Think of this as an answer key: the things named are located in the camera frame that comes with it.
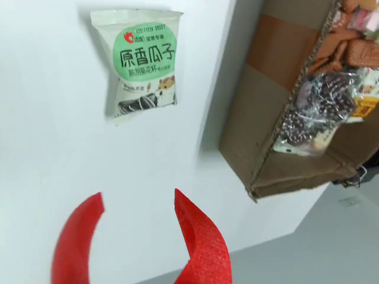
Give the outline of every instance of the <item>cardboard box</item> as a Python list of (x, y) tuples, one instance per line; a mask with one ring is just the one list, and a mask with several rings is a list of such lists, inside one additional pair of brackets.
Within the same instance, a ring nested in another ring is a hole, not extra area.
[(362, 123), (343, 125), (321, 157), (272, 151), (340, 7), (333, 0), (266, 0), (220, 144), (252, 198), (353, 176), (378, 149), (379, 108)]

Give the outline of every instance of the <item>green label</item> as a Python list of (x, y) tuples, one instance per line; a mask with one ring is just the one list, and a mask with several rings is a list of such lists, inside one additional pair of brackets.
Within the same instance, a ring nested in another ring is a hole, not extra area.
[(176, 37), (164, 24), (150, 22), (126, 28), (113, 47), (113, 64), (121, 78), (147, 81), (174, 71)]

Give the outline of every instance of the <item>chocolate cookie package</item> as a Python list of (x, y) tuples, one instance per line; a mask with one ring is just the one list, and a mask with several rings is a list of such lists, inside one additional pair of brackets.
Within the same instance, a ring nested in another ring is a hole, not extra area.
[(274, 150), (319, 156), (338, 127), (355, 112), (362, 77), (357, 73), (324, 73), (308, 77), (281, 127)]

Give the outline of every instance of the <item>snack bag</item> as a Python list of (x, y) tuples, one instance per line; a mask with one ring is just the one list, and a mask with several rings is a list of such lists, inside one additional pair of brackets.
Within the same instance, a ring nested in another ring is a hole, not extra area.
[(354, 17), (349, 23), (348, 28), (353, 28), (357, 31), (374, 32), (377, 30), (379, 25), (379, 12), (369, 11), (366, 9), (359, 8), (354, 12)]
[(141, 9), (91, 12), (119, 78), (114, 118), (176, 103), (175, 57), (182, 13)]
[(274, 151), (301, 156), (322, 155), (338, 127), (356, 110), (353, 99), (361, 77), (324, 73), (302, 84), (274, 144)]
[(379, 69), (363, 67), (358, 70), (363, 80), (354, 96), (358, 106), (353, 117), (364, 118), (369, 115), (379, 103)]

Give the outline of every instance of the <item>gray floor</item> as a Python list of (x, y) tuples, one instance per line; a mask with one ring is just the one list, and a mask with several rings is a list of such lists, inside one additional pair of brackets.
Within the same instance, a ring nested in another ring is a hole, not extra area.
[[(233, 283), (379, 283), (379, 180), (330, 186), (296, 232), (232, 253)], [(362, 194), (369, 192), (369, 197)], [(139, 284), (174, 283), (180, 271)]]

